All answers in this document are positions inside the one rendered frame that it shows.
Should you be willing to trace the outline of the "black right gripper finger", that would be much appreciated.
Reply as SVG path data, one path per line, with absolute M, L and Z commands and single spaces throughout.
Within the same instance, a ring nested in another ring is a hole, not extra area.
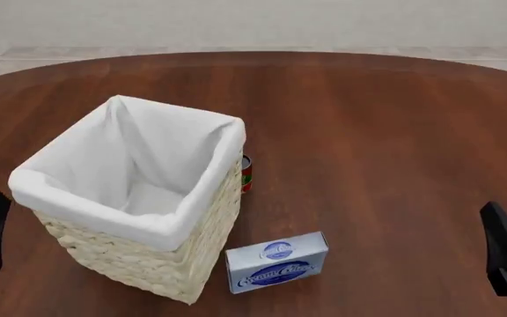
M 507 270 L 507 213 L 499 203 L 488 202 L 480 214 L 487 242 L 487 271 Z

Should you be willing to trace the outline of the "cream wicker basket white liner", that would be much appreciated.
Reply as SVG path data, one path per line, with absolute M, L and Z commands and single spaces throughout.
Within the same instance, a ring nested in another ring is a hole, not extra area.
M 117 95 L 8 186 L 81 266 L 193 304 L 239 215 L 245 123 Z

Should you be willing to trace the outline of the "blue cream cheese box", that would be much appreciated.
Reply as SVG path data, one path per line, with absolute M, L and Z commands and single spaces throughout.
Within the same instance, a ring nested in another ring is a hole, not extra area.
M 230 292 L 240 294 L 318 275 L 328 251 L 323 232 L 225 250 Z

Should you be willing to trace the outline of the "red and green tin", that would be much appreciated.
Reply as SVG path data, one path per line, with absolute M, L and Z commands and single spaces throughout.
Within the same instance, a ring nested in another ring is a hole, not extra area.
M 252 160 L 247 155 L 243 155 L 241 160 L 241 192 L 243 194 L 252 187 L 252 173 Z

